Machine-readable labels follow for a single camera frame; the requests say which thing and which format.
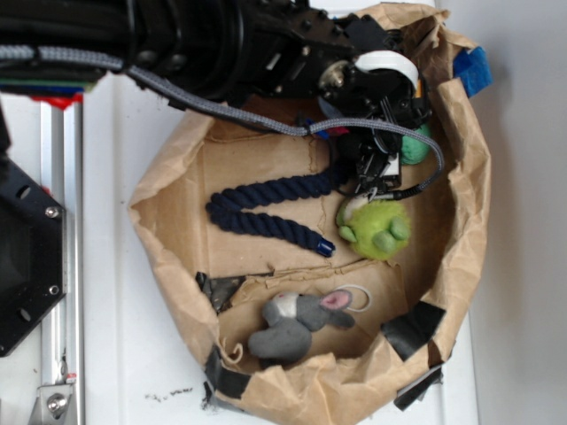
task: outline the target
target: black metal plate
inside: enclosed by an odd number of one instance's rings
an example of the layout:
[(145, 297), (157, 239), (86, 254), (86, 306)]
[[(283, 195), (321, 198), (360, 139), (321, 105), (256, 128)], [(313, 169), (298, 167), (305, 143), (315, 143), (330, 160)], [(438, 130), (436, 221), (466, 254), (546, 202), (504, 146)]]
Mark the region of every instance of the black metal plate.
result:
[(64, 210), (11, 160), (0, 183), (0, 357), (65, 295)]

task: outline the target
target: rope toy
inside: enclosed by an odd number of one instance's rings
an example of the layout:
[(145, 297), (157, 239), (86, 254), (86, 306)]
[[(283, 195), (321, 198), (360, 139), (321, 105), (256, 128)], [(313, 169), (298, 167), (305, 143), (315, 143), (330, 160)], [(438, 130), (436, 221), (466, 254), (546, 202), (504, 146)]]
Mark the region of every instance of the rope toy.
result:
[(257, 206), (280, 204), (283, 201), (318, 198), (329, 195), (334, 184), (343, 184), (347, 174), (339, 166), (319, 174), (284, 177), (263, 183), (238, 186), (214, 193), (206, 205), (212, 223), (224, 231), (239, 235), (275, 237), (295, 243), (303, 249), (330, 257), (335, 245), (314, 230), (265, 213), (243, 212)]

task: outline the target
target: brown paper bag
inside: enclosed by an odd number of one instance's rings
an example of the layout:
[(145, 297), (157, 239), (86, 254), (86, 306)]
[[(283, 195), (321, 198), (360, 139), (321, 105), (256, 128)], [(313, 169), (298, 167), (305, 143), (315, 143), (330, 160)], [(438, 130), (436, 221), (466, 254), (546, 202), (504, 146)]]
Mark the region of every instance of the brown paper bag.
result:
[[(321, 232), (337, 245), (330, 259), (277, 239), (221, 231), (205, 210), (214, 192), (321, 172), (329, 163), (327, 147), (313, 137), (260, 135), (193, 112), (155, 158), (129, 209), (191, 353), (207, 373), (220, 367), (229, 372), (216, 378), (242, 383), (234, 393), (217, 390), (217, 396), (276, 423), (355, 424), (395, 399), (398, 390), (448, 360), (481, 274), (490, 155), (462, 84), (452, 79), (454, 57), (475, 44), (444, 27), (446, 11), (381, 4), (365, 13), (386, 29), (404, 31), (406, 53), (431, 86), (431, 128), (447, 163), (444, 176), (403, 201), (413, 223), (408, 248), (388, 262), (358, 257), (338, 236), (337, 193), (263, 209)], [(312, 102), (255, 99), (247, 107), (288, 122), (298, 110), (321, 118)], [(404, 186), (422, 181), (433, 167), (433, 158), (405, 167)], [(247, 277), (230, 308), (217, 315), (195, 280), (197, 272)], [(246, 341), (265, 327), (263, 304), (283, 290), (324, 294), (344, 284), (363, 286), (374, 300), (368, 311), (353, 313), (356, 326), (325, 327), (314, 333), (311, 351), (298, 364), (260, 370)], [(356, 305), (365, 303), (363, 294), (355, 295)], [(446, 314), (432, 340), (404, 361), (381, 325), (420, 300)]]

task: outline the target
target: mouse ear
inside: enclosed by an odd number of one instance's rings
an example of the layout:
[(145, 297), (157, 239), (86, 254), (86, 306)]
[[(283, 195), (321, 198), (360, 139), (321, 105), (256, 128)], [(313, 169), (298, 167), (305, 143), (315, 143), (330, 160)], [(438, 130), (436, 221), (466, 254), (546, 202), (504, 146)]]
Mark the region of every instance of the mouse ear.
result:
[(348, 290), (333, 290), (321, 298), (319, 305), (329, 310), (344, 310), (353, 302), (353, 294)]

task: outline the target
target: white surface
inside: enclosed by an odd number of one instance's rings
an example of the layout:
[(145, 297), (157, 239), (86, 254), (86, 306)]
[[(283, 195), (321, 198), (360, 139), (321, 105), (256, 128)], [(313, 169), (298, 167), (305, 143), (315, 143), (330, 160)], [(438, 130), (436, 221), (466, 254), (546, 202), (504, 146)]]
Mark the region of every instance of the white surface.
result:
[(441, 0), (484, 46), (494, 85), (473, 98), (493, 154), (483, 280), (470, 317), (483, 425), (567, 420), (564, 0)]
[[(356, 12), (366, 7), (373, 6), (374, 4), (381, 3), (378, 0), (311, 0), (309, 2), (311, 7), (315, 9), (324, 9), (329, 15), (332, 16), (345, 16), (348, 13)], [(390, 3), (421, 3), (434, 6), (434, 0), (412, 1), (412, 0), (399, 0)]]
[(10, 157), (36, 182), (41, 180), (40, 104), (27, 97), (0, 96), (12, 147)]
[[(189, 418), (196, 424), (266, 423), (241, 413), (202, 408), (205, 376), (177, 334), (126, 214), (136, 183), (180, 118), (181, 113), (167, 108), (165, 101), (122, 78), (105, 80), (86, 103), (89, 425), (176, 425)], [(405, 413), (389, 405), (366, 422), (477, 424), (470, 354), (467, 322), (445, 368), (444, 386), (432, 387), (423, 403)]]
[(393, 69), (402, 73), (417, 89), (419, 71), (417, 66), (405, 56), (389, 50), (371, 51), (360, 55), (355, 62), (356, 67), (362, 71), (375, 71), (377, 69)]

